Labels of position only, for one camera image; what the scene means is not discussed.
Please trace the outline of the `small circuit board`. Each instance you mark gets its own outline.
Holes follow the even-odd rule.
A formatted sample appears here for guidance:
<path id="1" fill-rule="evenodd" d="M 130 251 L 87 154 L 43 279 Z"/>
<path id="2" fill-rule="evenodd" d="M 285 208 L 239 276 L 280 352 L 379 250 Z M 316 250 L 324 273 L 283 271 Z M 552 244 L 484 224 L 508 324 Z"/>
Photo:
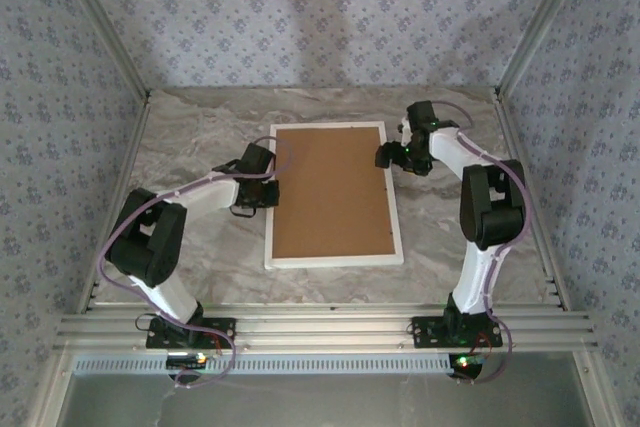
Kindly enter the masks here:
<path id="1" fill-rule="evenodd" d="M 201 370 L 207 366 L 208 357 L 203 353 L 173 352 L 166 358 L 167 370 Z"/>
<path id="2" fill-rule="evenodd" d="M 451 378 L 473 383 L 480 376 L 486 358 L 479 354 L 450 354 L 449 362 Z"/>

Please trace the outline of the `grey metal sheet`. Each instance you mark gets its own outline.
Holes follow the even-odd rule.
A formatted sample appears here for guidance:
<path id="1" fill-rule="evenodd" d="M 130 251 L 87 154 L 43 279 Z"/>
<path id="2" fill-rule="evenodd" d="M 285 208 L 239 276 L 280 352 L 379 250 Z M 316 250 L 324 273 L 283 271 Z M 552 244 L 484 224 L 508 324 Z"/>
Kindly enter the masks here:
<path id="1" fill-rule="evenodd" d="M 509 372 L 458 385 L 438 375 L 237 376 L 195 390 L 165 376 L 72 379 L 56 427 L 594 427 L 572 383 Z"/>

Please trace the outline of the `aluminium side rail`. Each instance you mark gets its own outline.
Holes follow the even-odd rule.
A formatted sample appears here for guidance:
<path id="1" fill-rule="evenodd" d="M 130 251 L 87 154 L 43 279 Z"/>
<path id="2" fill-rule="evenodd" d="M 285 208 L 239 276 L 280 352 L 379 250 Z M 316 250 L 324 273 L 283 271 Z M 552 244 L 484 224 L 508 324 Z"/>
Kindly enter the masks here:
<path id="1" fill-rule="evenodd" d="M 85 278 L 83 290 L 81 292 L 79 301 L 77 302 L 77 305 L 74 309 L 75 314 L 84 314 L 87 311 L 87 308 L 91 302 L 91 296 L 95 284 L 100 282 L 101 275 L 98 271 L 98 261 L 102 259 L 102 255 L 100 254 L 100 252 L 110 236 L 111 230 L 120 212 L 122 202 L 124 201 L 124 198 L 126 196 L 128 182 L 137 156 L 140 141 L 144 133 L 148 115 L 149 96 L 146 96 L 140 105 L 140 110 L 135 118 L 135 122 L 133 123 L 133 130 L 127 143 L 123 161 L 120 164 L 119 174 L 111 191 L 106 218 L 102 224 L 101 231 L 97 238 L 97 247 L 94 249 L 89 270 Z"/>
<path id="2" fill-rule="evenodd" d="M 526 187 L 532 204 L 530 208 L 532 237 L 541 260 L 541 268 L 545 274 L 546 283 L 550 285 L 547 298 L 552 305 L 565 311 L 570 311 L 572 309 L 571 300 L 562 278 L 561 267 L 552 249 L 550 234 L 544 223 L 530 165 L 525 149 L 519 140 L 516 124 L 511 118 L 508 104 L 502 101 L 499 96 L 495 96 L 494 105 L 509 153 L 512 157 L 518 158 L 524 168 Z"/>

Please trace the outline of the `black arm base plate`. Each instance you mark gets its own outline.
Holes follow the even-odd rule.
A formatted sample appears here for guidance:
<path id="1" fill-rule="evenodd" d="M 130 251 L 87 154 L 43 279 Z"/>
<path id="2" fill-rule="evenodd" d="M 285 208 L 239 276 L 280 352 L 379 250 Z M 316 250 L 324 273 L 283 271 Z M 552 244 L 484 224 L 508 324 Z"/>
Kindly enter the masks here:
<path id="1" fill-rule="evenodd" d="M 414 347 L 418 349 L 503 346 L 500 327 L 485 314 L 463 316 L 460 320 L 446 320 L 439 316 L 413 317 L 410 332 Z"/>
<path id="2" fill-rule="evenodd" d="M 224 332 L 231 339 L 235 339 L 236 320 L 234 318 L 204 318 L 202 326 Z M 230 343 L 219 335 L 183 329 L 158 317 L 150 322 L 145 346 L 148 349 L 231 349 Z"/>

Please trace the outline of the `aluminium mounting rail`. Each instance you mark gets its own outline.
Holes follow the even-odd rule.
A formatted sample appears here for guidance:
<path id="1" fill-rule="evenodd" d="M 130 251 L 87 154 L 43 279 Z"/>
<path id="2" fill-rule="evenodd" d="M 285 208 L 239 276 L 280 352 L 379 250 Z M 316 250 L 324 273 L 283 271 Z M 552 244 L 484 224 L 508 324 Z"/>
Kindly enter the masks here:
<path id="1" fill-rule="evenodd" d="M 98 303 L 84 314 L 63 316 L 54 347 L 75 352 L 141 351 L 146 335 L 134 322 L 140 304 Z M 441 314 L 419 304 L 228 304 L 207 315 L 232 317 L 244 354 L 400 353 L 413 348 L 410 321 Z M 508 305 L 497 316 L 511 330 L 516 352 L 571 352 L 598 346 L 584 312 L 549 305 Z"/>

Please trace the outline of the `aluminium corner post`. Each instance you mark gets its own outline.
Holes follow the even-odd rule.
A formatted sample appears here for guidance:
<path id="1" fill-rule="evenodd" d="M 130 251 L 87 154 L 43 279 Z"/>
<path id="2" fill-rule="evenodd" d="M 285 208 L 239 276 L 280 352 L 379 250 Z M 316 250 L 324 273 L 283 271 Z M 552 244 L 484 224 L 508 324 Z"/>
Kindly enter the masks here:
<path id="1" fill-rule="evenodd" d="M 567 0 L 540 0 L 518 43 L 499 84 L 496 95 L 504 101 L 513 94 L 536 51 L 546 37 L 559 11 Z"/>
<path id="2" fill-rule="evenodd" d="M 102 3 L 100 0 L 78 1 L 107 53 L 115 63 L 123 81 L 133 95 L 145 103 L 148 98 L 148 91 Z"/>

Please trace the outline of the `aluminium lower post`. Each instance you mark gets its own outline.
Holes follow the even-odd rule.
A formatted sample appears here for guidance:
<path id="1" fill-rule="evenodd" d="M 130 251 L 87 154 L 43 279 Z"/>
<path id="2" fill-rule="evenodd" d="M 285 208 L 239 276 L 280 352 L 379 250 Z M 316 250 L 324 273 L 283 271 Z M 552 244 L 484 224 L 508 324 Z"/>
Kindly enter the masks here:
<path id="1" fill-rule="evenodd" d="M 573 358 L 594 427 L 615 427 L 605 392 L 604 374 L 598 366 L 595 353 L 576 351 Z"/>
<path id="2" fill-rule="evenodd" d="M 47 361 L 30 404 L 27 427 L 56 427 L 73 372 L 73 358 L 73 354 L 59 351 Z"/>

